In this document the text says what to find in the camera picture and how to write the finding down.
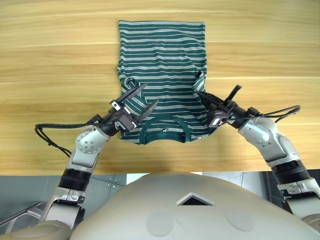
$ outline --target robotic hand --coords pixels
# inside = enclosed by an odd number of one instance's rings
[[[86,125],[93,126],[88,127],[76,137],[76,148],[69,157],[60,183],[47,203],[40,222],[56,220],[73,229],[83,220],[85,210],[79,204],[85,200],[85,191],[90,176],[94,172],[99,153],[104,145],[119,131],[129,132],[135,129],[138,123],[147,117],[158,103],[157,100],[149,104],[141,115],[136,117],[132,116],[125,106],[124,101],[134,97],[146,85],[142,84],[130,89],[117,100],[112,100],[110,102],[112,108],[108,114],[104,117],[97,114],[86,123]],[[47,127],[48,125],[38,124],[36,131],[42,129],[43,126]]]
[[[292,106],[267,114],[261,114],[255,108],[247,111],[239,107],[233,97],[241,86],[237,85],[230,95],[222,100],[206,92],[198,92],[202,103],[209,110],[207,124],[217,128],[228,123],[261,153],[273,176],[278,189],[284,196],[282,207],[320,232],[320,188],[316,180],[310,177],[300,156],[291,143],[278,131],[277,122],[295,114],[300,106]]]

